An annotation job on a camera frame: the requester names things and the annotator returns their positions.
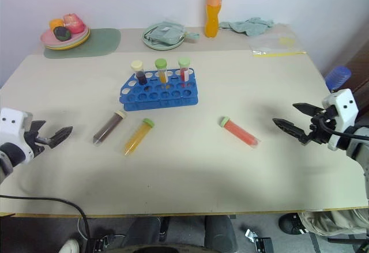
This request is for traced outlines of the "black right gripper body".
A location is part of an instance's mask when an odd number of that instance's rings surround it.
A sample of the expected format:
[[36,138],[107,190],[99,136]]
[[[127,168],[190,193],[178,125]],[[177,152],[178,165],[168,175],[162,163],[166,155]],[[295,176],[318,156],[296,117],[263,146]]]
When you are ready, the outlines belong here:
[[330,127],[334,126],[335,123],[332,123],[334,120],[334,117],[338,114],[335,107],[328,107],[325,109],[324,114],[320,114],[315,117],[311,117],[311,124],[310,124],[310,130],[311,132],[306,135],[306,138],[304,141],[300,141],[302,144],[306,145],[310,141],[314,141],[318,144],[326,144],[328,143],[330,137],[332,136],[331,133],[326,131],[320,124],[320,122],[326,123],[327,120],[330,120],[328,125]]

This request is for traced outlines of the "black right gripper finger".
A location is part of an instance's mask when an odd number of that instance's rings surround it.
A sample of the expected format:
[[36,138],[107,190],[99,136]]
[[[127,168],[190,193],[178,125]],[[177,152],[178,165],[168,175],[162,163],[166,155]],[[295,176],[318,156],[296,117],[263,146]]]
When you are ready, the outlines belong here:
[[272,121],[274,124],[283,132],[293,136],[299,141],[304,141],[306,138],[304,130],[296,127],[293,123],[280,118],[273,118]]
[[295,107],[301,113],[308,115],[310,117],[315,117],[325,113],[324,109],[311,105],[309,103],[294,103],[292,104],[292,106]]

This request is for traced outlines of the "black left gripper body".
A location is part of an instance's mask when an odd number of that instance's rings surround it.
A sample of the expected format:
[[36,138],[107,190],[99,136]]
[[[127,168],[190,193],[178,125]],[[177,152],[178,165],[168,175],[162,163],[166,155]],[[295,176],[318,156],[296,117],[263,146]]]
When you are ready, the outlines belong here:
[[24,139],[27,145],[32,149],[34,157],[37,157],[39,154],[43,153],[45,145],[52,148],[52,140],[50,138],[40,137],[38,131],[25,132]]

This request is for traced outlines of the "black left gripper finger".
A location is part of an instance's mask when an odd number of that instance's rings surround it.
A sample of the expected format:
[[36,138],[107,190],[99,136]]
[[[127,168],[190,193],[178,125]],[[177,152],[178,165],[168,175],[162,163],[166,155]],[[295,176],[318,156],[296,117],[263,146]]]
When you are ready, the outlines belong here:
[[69,137],[72,130],[72,126],[63,127],[62,129],[58,130],[51,138],[48,139],[47,145],[51,149],[55,148]]
[[34,120],[31,123],[29,132],[30,133],[38,133],[41,127],[46,123],[45,120]]

